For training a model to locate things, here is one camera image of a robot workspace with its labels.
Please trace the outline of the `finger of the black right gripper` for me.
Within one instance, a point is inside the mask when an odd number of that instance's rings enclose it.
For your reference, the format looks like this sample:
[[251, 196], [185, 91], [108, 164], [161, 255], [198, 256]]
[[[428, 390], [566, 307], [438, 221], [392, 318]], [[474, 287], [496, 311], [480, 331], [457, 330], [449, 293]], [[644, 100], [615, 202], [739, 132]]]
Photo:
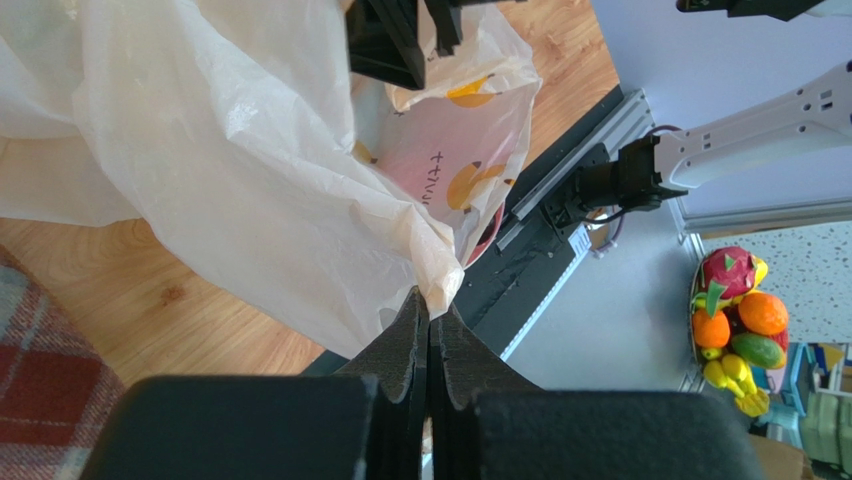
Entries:
[[452, 56], [462, 43], [462, 1], [425, 0], [436, 30], [436, 51], [440, 57]]
[[351, 72], [408, 90], [425, 87], [416, 1], [355, 0], [345, 20]]

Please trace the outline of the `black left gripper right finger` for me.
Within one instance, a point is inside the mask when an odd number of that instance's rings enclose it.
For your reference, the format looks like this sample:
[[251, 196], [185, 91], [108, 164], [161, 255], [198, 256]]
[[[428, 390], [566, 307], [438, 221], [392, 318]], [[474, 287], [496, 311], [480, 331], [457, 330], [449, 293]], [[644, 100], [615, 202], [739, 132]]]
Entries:
[[761, 479], [720, 401], [676, 391], [548, 391], [509, 367], [456, 311], [429, 330], [438, 479]]

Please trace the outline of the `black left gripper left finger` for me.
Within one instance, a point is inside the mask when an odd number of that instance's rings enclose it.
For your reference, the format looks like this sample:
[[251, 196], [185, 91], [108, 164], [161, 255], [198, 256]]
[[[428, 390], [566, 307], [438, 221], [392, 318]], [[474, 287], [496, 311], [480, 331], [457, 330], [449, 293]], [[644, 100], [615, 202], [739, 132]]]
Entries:
[[418, 289], [326, 376], [158, 376], [112, 410], [86, 479], [417, 479], [429, 315]]

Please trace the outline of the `translucent white plastic bag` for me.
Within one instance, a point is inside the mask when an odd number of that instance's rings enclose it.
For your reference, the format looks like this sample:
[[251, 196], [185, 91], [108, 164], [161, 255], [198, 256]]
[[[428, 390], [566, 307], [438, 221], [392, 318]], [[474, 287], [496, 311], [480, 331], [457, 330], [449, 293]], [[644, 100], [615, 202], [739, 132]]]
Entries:
[[351, 357], [432, 317], [529, 150], [541, 86], [494, 5], [414, 38], [426, 82], [354, 70], [349, 1], [5, 1], [1, 213], [141, 218], [207, 281]]

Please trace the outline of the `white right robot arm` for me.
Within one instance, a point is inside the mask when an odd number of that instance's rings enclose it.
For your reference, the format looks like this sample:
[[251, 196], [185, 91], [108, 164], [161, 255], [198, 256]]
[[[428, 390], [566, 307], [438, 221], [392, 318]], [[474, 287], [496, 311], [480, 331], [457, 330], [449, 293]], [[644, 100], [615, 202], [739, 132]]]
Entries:
[[[352, 1], [346, 9], [350, 68], [392, 85], [422, 90], [415, 1]], [[685, 130], [651, 131], [605, 164], [559, 167], [512, 210], [520, 225], [540, 207], [556, 229], [591, 223], [590, 212], [618, 207], [616, 218], [745, 169], [851, 142], [851, 65], [720, 120]]]

